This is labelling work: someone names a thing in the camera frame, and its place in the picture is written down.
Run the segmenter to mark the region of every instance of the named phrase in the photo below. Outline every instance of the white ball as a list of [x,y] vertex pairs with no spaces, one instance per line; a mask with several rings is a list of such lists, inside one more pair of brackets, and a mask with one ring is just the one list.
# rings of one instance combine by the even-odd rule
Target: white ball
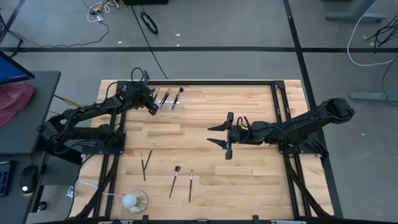
[[130,209],[136,206],[137,197],[134,194],[126,194],[122,198],[122,205],[124,208]]

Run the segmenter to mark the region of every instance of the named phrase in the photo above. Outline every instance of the wooden tabletop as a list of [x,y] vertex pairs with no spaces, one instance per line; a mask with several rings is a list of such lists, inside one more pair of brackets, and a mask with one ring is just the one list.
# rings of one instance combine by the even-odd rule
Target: wooden tabletop
[[[105,97],[106,87],[114,80],[103,80],[98,101]],[[307,111],[300,80],[285,80],[287,98],[292,116]],[[162,97],[169,86],[161,86]],[[179,86],[171,86],[174,99]],[[167,107],[151,116],[146,109],[127,113],[125,130],[126,148],[119,161],[116,194],[141,190],[148,195],[148,207],[133,214],[121,205],[121,198],[113,200],[111,218],[138,219],[149,215],[151,220],[250,220],[291,219],[289,188],[284,162],[277,146],[234,145],[233,159],[226,161],[224,151],[206,138],[225,139],[224,132],[207,128],[222,124],[229,111],[235,121],[247,116],[250,122],[276,122],[269,85],[189,85],[180,96],[180,110]],[[93,127],[108,123],[110,116],[96,118]],[[149,149],[155,148],[142,176],[141,153],[146,161]],[[318,203],[333,213],[322,165],[314,154],[300,156],[307,188]],[[98,184],[103,156],[93,156],[80,171],[79,178]],[[173,195],[169,198],[174,178],[174,167],[180,166]],[[192,201],[188,202],[190,170],[193,170]],[[76,215],[89,201],[95,190],[77,185],[77,194],[71,216]],[[303,205],[296,188],[300,213]],[[102,199],[103,214],[106,198]]]

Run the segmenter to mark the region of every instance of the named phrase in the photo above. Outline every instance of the table leg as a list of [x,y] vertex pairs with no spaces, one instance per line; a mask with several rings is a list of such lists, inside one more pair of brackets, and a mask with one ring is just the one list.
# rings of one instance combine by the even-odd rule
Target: table leg
[[350,93],[352,100],[375,100],[375,101],[398,101],[398,91],[387,91],[384,93]]

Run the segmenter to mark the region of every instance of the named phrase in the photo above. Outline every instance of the monitor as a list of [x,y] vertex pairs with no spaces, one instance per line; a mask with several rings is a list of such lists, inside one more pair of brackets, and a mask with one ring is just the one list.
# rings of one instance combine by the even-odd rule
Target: monitor
[[0,52],[0,84],[19,82],[35,76],[13,59]]

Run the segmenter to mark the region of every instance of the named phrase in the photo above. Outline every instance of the keyboard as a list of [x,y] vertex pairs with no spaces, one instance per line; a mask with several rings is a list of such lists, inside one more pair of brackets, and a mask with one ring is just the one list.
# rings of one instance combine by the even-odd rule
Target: keyboard
[[0,197],[7,196],[15,161],[0,161]]

